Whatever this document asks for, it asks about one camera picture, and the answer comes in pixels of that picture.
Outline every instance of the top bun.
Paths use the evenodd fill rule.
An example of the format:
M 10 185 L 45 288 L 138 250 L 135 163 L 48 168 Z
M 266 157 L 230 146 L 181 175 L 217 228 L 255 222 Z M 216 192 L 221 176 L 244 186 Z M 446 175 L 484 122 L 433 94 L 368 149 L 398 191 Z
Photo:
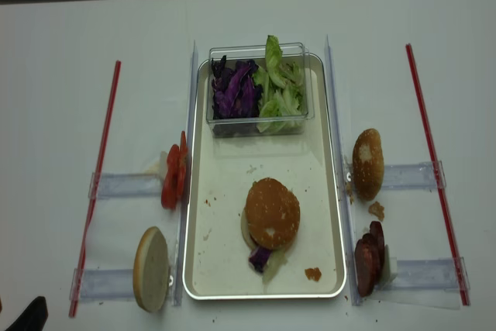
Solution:
M 358 196 L 366 201 L 375 198 L 384 178 L 381 135 L 374 129 L 364 130 L 353 148 L 353 182 Z
M 246 197 L 245 213 L 253 240 L 269 250 L 290 243 L 300 226 L 300 203 L 273 178 L 253 183 Z

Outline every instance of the white tabletop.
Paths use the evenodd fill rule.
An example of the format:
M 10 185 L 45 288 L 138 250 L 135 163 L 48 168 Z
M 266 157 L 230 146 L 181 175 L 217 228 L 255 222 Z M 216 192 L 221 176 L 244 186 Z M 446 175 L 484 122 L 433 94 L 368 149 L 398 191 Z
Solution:
M 417 330 L 441 324 L 490 329 L 496 291 L 494 25 L 494 0 L 115 0 L 0 6 L 0 329 L 37 295 L 47 299 L 46 329 Z M 211 47 L 261 44 L 267 34 L 303 42 L 321 56 L 329 34 L 340 81 L 367 79 L 371 68 L 387 79 L 404 78 L 398 74 L 410 74 L 406 55 L 404 67 L 392 73 L 385 61 L 412 44 L 444 163 L 472 306 L 453 311 L 370 301 L 356 308 L 344 297 L 346 286 L 331 301 L 195 302 L 184 294 L 181 307 L 168 306 L 158 315 L 133 302 L 92 303 L 80 305 L 77 318 L 69 319 L 88 182 L 115 60 L 122 61 L 122 118 L 115 121 L 129 122 L 133 113 L 154 114 L 150 107 L 160 108 L 158 117 L 174 133 L 166 138 L 166 150 L 184 128 L 193 40 L 204 60 Z M 155 97 L 164 85 L 167 97 Z M 167 107 L 174 107 L 177 119 L 169 117 Z M 113 130 L 126 149 L 122 156 L 130 151 L 126 139 L 136 134 L 126 126 Z M 135 160 L 113 155 L 105 162 L 114 168 L 122 163 L 121 171 L 139 171 L 149 160 L 147 153 Z

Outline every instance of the hamburger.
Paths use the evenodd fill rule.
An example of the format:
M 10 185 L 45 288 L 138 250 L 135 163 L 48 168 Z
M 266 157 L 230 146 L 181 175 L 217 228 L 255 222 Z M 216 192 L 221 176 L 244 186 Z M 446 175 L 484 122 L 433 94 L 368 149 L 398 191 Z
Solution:
M 252 250 L 249 262 L 255 271 L 264 274 L 272 267 L 274 272 L 285 263 L 284 251 L 295 241 L 299 226 L 300 203 L 288 188 L 273 178 L 253 183 L 241 215 L 241 233 Z

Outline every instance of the red rod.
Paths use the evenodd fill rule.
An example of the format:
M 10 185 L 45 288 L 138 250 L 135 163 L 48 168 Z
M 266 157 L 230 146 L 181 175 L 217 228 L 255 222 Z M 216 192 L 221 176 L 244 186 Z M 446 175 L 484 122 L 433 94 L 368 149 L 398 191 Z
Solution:
M 420 109 L 420 115 L 422 116 L 422 124 L 424 125 L 425 138 L 427 139 L 427 145 L 429 146 L 429 153 L 431 156 L 431 161 L 434 164 L 438 164 L 436 148 L 434 147 L 434 139 L 432 138 L 431 127 L 429 125 L 429 118 L 427 117 L 427 109 L 425 108 L 424 96 L 422 94 L 422 88 L 420 87 L 419 73 L 417 72 L 417 65 L 415 64 L 415 58 L 413 57 L 413 49 L 411 44 L 406 45 L 406 54 L 408 55 L 408 62 L 410 63 L 410 71 L 412 72 L 413 85 L 415 86 L 415 93 L 417 94 L 418 108 Z M 446 192 L 444 188 L 441 188 L 441 178 L 439 176 L 439 171 L 435 171 L 436 181 L 438 185 L 439 200 L 441 202 L 441 209 L 443 210 L 444 223 L 446 224 L 446 231 L 448 233 L 449 248 L 451 249 L 451 256 L 453 257 L 456 276 L 458 277 L 458 285 L 460 286 L 460 296 L 462 298 L 462 304 L 465 306 L 470 305 L 470 299 L 468 297 L 468 287 L 465 282 L 465 277 L 459 265 L 460 254 L 458 253 L 458 246 L 456 245 L 455 230 L 453 224 L 451 223 L 450 208 L 448 206 L 448 199 L 446 197 Z
M 112 87 L 110 88 L 110 96 L 108 97 L 107 115 L 105 117 L 105 124 L 103 125 L 102 139 L 100 140 L 100 151 L 98 152 L 98 159 L 95 168 L 95 187 L 98 187 L 100 181 L 100 174 L 102 173 L 103 158 L 105 156 L 105 148 L 107 147 L 107 138 L 109 137 L 110 119 L 112 118 L 112 111 L 114 109 L 115 94 L 117 93 L 117 83 L 119 82 L 119 74 L 121 71 L 121 61 L 115 62 L 114 78 L 112 79 Z M 81 286 L 81 277 L 84 269 L 84 261 L 86 260 L 86 233 L 90 226 L 91 217 L 95 210 L 96 199 L 90 199 L 88 205 L 88 214 L 86 215 L 86 224 L 84 225 L 83 241 L 81 243 L 81 252 L 79 253 L 79 262 L 77 263 L 77 287 L 74 294 L 74 299 L 71 301 L 69 309 L 69 318 L 74 318 L 78 310 L 78 297 Z

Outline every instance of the tray rim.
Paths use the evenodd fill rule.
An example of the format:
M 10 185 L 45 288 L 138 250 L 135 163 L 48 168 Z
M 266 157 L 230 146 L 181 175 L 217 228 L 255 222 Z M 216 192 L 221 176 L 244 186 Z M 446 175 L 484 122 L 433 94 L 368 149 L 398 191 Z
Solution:
M 316 58 L 317 61 L 319 62 L 319 68 L 322 69 L 322 78 L 323 78 L 323 85 L 324 85 L 324 91 L 325 91 L 325 116 L 327 118 L 327 125 L 328 125 L 328 134 L 329 134 L 329 152 L 330 152 L 330 157 L 331 157 L 331 172 L 332 172 L 332 179 L 334 180 L 334 185 L 337 186 L 337 180 L 336 180 L 336 168 L 335 168 L 335 157 L 334 157 L 334 152 L 332 150 L 332 139 L 331 139 L 331 119 L 329 118 L 329 100 L 327 99 L 328 97 L 328 90 L 329 87 L 327 85 L 327 80 L 326 80 L 326 69 L 324 68 L 324 63 L 322 61 L 322 58 L 320 58 L 319 55 L 315 53 L 308 52 L 308 57 Z M 190 141 L 188 141 L 191 144 L 191 169 L 193 165 L 193 160 L 195 158 L 195 136 L 196 136 L 196 126 L 197 126 L 197 111 L 198 111 L 198 80 L 200 77 L 200 70 L 204 67 L 205 64 L 208 64 L 209 60 L 203 61 L 201 64 L 199 64 L 198 69 L 196 70 L 196 82 L 195 82 L 195 113 L 194 113 L 194 122 L 193 122 L 193 137 Z M 345 285 L 346 285 L 346 280 L 348 277 L 347 274 L 347 264 L 346 264 L 346 252 L 344 248 L 344 236 L 343 236 L 343 222 L 341 221 L 341 211 L 340 211 L 340 204 L 339 204 L 339 196 L 338 196 L 338 191 L 335 189 L 334 190 L 334 198 L 336 200 L 336 214 L 337 214 L 337 225 L 339 227 L 339 249 L 341 252 L 342 260 L 343 260 L 343 279 L 341 281 L 341 284 L 339 287 L 330 293 L 316 293 L 316 294 L 272 294 L 272 295 L 196 295 L 189 287 L 188 287 L 188 281 L 186 279 L 185 273 L 186 270 L 184 269 L 186 267 L 186 260 L 187 260 L 187 255 L 188 255 L 188 234 L 189 234 L 189 229 L 190 229 L 190 212 L 191 212 L 191 193 L 189 193 L 188 196 L 188 212 L 187 212 L 187 219 L 186 219 L 186 230 L 184 233 L 184 256 L 183 256 L 183 261 L 182 261 L 182 283 L 184 286 L 184 290 L 188 293 L 190 297 L 192 297 L 194 300 L 260 300 L 260 299 L 296 299 L 296 298 L 335 298 L 337 295 L 339 295 Z

